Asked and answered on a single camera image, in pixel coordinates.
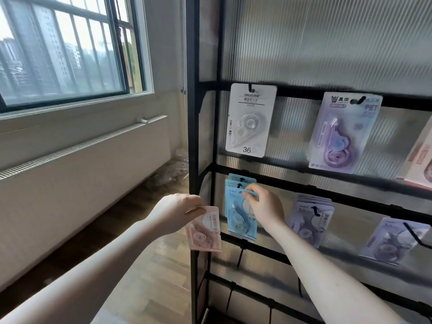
purple correction tape package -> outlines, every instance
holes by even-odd
[[[309,167],[353,173],[381,102],[380,95],[325,92],[307,153]]]

hand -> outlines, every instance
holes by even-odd
[[[284,210],[277,195],[256,183],[248,185],[246,190],[254,191],[258,194],[259,201],[252,194],[243,192],[243,196],[249,201],[256,219],[267,232],[275,225],[285,224]]]
[[[159,236],[163,236],[177,232],[192,219],[203,215],[205,209],[199,208],[203,205],[200,196],[171,194],[159,200],[144,221],[152,225]]]

person's left arm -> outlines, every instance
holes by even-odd
[[[0,324],[90,323],[143,250],[202,215],[202,205],[196,195],[163,197],[146,219],[19,305]]]

wooden floor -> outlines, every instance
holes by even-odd
[[[0,317],[101,249],[149,214],[165,195],[188,193],[173,183],[159,190],[145,183],[0,293]],[[184,229],[147,247],[111,293],[93,324],[191,323],[190,251]]]

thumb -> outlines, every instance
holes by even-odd
[[[194,210],[191,210],[190,212],[186,213],[186,216],[191,221],[192,219],[197,218],[198,216],[204,215],[206,213],[206,210],[201,207],[197,207]]]
[[[255,197],[250,193],[243,192],[243,196],[249,202],[252,208],[258,203]]]

